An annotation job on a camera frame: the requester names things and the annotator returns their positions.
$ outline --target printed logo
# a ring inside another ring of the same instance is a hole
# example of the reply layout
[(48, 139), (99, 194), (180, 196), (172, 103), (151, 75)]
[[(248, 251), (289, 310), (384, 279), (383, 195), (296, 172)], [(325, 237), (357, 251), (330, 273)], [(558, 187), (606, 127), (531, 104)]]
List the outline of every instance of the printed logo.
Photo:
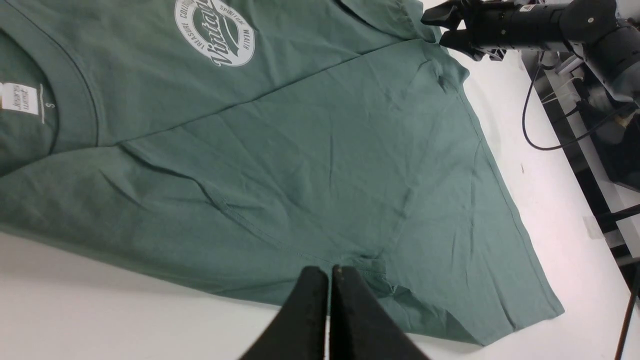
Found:
[(216, 66), (242, 66), (253, 56), (253, 29), (220, 0), (177, 0), (175, 22), (189, 44)]

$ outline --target shirt sleeve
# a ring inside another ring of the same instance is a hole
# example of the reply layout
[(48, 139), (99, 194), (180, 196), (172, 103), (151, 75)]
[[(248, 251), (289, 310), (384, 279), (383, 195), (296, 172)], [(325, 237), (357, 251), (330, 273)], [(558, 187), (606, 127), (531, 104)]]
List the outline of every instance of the shirt sleeve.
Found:
[(336, 0), (364, 22), (378, 30), (403, 39), (422, 38), (436, 43), (439, 28), (420, 22), (423, 4), (418, 0)]

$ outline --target black cable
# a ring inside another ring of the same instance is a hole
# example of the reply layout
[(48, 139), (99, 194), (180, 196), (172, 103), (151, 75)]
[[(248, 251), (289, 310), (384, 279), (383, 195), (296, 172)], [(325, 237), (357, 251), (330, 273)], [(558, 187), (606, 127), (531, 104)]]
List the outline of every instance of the black cable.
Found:
[(631, 323), (631, 314), (634, 312), (634, 307), (640, 291), (640, 264), (636, 265), (636, 276), (634, 277), (634, 283), (631, 286), (631, 296), (629, 297), (629, 303), (627, 304), (627, 311), (625, 312), (625, 319), (622, 323), (622, 330), (620, 331), (620, 339), (618, 340), (618, 348), (616, 349), (616, 356), (614, 360), (620, 360), (622, 358), (622, 352), (625, 349), (625, 342), (627, 340), (627, 333), (629, 332), (629, 324)]
[(568, 117), (570, 117), (571, 115), (577, 113), (578, 111), (580, 111), (580, 109), (578, 108), (578, 106), (574, 107), (572, 111), (569, 111), (568, 113), (562, 115), (561, 117), (555, 119), (555, 120), (551, 120), (551, 124), (555, 124), (556, 122), (562, 121)]
[[(538, 63), (542, 60), (542, 57), (544, 56), (544, 54), (542, 54), (540, 56), (540, 60), (538, 61)], [(537, 146), (536, 144), (531, 142), (531, 139), (529, 139), (529, 135), (527, 134), (527, 126), (526, 126), (526, 116), (527, 116), (527, 106), (529, 105), (529, 98), (531, 97), (531, 91), (533, 90), (533, 84), (535, 83), (535, 81), (538, 78), (538, 74), (540, 73), (540, 65), (538, 65), (538, 69), (536, 70), (535, 75), (533, 75), (533, 79), (531, 79), (531, 85), (529, 86), (529, 91), (527, 92), (527, 98), (524, 102), (524, 107), (522, 109), (522, 134), (524, 135), (525, 140), (527, 140), (527, 143), (529, 143), (529, 145), (531, 145), (531, 147), (533, 147), (534, 149), (537, 150), (542, 150), (542, 151), (551, 151), (551, 150), (558, 150), (558, 149), (562, 149), (563, 147), (566, 147), (567, 145), (571, 145), (573, 143), (577, 143), (578, 141), (586, 138), (587, 136), (590, 136), (591, 134), (595, 133), (596, 130), (600, 129), (604, 124), (606, 124), (609, 120), (611, 120), (614, 116), (616, 116), (617, 114), (626, 111), (628, 109), (631, 109), (632, 107), (635, 107), (636, 104), (630, 102), (624, 106), (622, 106), (621, 108), (615, 110), (614, 112), (610, 113), (609, 115), (607, 115), (604, 119), (602, 119), (602, 121), (600, 121), (599, 123), (597, 123), (595, 126), (593, 126), (589, 131), (587, 131), (586, 133), (578, 136), (577, 138), (568, 141), (566, 143), (562, 143), (560, 145), (557, 146), (551, 146), (551, 147), (540, 147)]]

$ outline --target cable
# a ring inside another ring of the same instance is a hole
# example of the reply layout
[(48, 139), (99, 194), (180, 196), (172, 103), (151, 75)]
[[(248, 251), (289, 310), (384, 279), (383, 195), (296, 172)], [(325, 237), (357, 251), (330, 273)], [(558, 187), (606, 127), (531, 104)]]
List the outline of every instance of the cable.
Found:
[(570, 117), (571, 115), (577, 113), (578, 111), (580, 111), (580, 109), (578, 108), (578, 106), (574, 107), (572, 111), (569, 111), (568, 113), (562, 115), (561, 117), (555, 119), (555, 120), (551, 120), (551, 124), (555, 124), (556, 122), (562, 121), (568, 117)]
[(540, 147), (537, 146), (536, 144), (531, 142), (531, 139), (529, 138), (529, 135), (527, 135), (527, 124), (526, 124), (526, 118), (527, 118), (527, 106), (529, 105), (529, 98), (531, 98), (531, 91), (533, 90), (533, 84), (535, 83), (536, 79), (538, 78), (538, 74), (540, 74), (540, 69), (541, 67), (538, 66), (538, 69), (536, 70), (535, 75), (533, 75), (533, 79), (531, 79), (531, 85), (529, 86), (529, 91), (527, 92), (527, 98), (524, 102), (524, 107), (522, 108), (522, 134), (524, 135), (525, 140), (527, 140), (527, 143), (529, 143), (529, 145), (531, 145), (531, 147), (533, 147), (534, 149), (537, 150), (541, 150), (541, 151), (551, 151), (551, 150), (558, 150), (558, 149), (562, 149), (563, 147), (566, 147), (567, 145), (571, 145), (573, 143), (577, 143), (578, 141), (586, 138), (587, 136), (593, 134), (596, 130), (600, 129), (604, 124), (607, 123), (607, 121), (611, 120), (614, 116), (616, 116), (617, 114), (626, 111), (628, 109), (631, 109), (632, 107), (635, 107), (636, 104), (634, 104), (633, 102), (627, 103), (626, 105), (622, 106), (621, 108), (615, 110), (614, 112), (610, 113), (609, 115), (607, 115), (604, 119), (602, 119), (602, 121), (600, 121), (599, 123), (597, 123), (595, 126), (593, 126), (589, 131), (587, 131), (586, 133), (578, 136), (577, 138), (566, 142), (566, 143), (562, 143), (560, 145), (557, 146), (551, 146), (551, 147)]
[(629, 297), (629, 303), (627, 304), (627, 311), (625, 312), (625, 318), (622, 322), (622, 330), (620, 331), (620, 338), (618, 340), (618, 348), (616, 349), (615, 360), (622, 358), (622, 352), (625, 349), (625, 342), (627, 340), (627, 334), (629, 332), (629, 324), (631, 323), (631, 315), (634, 312), (636, 300), (638, 298), (638, 292), (640, 291), (640, 264), (636, 265), (636, 275), (634, 276), (634, 283), (631, 286), (631, 296)]
[(550, 103), (550, 102), (552, 102), (552, 101), (556, 101), (556, 100), (560, 99), (561, 97), (567, 97), (567, 96), (569, 96), (569, 95), (576, 95), (578, 98), (580, 97), (580, 95), (576, 94), (575, 92), (569, 92), (569, 93), (567, 93), (567, 94), (561, 94), (561, 95), (559, 95), (559, 96), (552, 97), (551, 99), (544, 100), (544, 101), (542, 102), (542, 105), (544, 105), (544, 104), (548, 104), (548, 103)]
[(560, 85), (558, 88), (556, 88), (554, 91), (551, 91), (551, 94), (548, 94), (547, 96), (543, 97), (541, 100), (547, 100), (551, 95), (554, 95), (556, 93), (556, 91), (562, 89), (563, 87), (569, 85), (569, 83), (571, 83), (573, 80), (576, 79), (580, 79), (580, 80), (584, 80), (584, 78), (582, 76), (574, 76), (571, 79), (567, 80), (567, 82), (565, 82), (564, 84)]

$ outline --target white table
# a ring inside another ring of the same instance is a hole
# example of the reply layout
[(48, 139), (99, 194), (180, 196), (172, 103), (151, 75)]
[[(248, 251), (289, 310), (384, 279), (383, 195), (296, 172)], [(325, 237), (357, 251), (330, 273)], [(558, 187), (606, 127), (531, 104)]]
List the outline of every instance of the white table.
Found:
[[(629, 291), (563, 152), (535, 151), (522, 137), (529, 77), (518, 55), (454, 56), (472, 73), (465, 90), (566, 313), (486, 348), (412, 339), (434, 360), (612, 359)], [(537, 97), (528, 119), (532, 139), (557, 144)], [(0, 234), (2, 360), (233, 359), (276, 311)], [(640, 359), (639, 313), (624, 359)]]

